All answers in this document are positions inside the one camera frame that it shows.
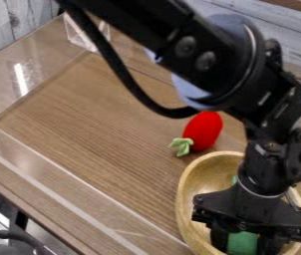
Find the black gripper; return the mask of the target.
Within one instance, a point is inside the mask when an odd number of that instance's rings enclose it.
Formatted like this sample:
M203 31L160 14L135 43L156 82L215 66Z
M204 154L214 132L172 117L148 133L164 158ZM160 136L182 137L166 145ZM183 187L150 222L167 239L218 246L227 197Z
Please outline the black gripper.
M223 253L228 232L261 235L257 255L278 255L289 241L301 242L301 209L279 197L261 198L249 194L238 184L192 197L191 220L211 228L211 245Z

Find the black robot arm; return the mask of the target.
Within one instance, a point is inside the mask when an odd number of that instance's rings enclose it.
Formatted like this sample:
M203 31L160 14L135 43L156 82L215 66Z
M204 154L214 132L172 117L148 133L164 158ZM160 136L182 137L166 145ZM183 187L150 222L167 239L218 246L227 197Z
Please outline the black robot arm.
M257 254L278 255L301 242L301 207L289 195L301 184L301 83L282 67L279 43L246 18L202 17L183 0L56 1L151 111L171 119L223 111L242 121L247 146L236 181L194 197L191 218L210 229L218 250L228 249L230 234L246 231L257 236ZM144 93L95 18L142 44L176 76L184 107L168 109Z

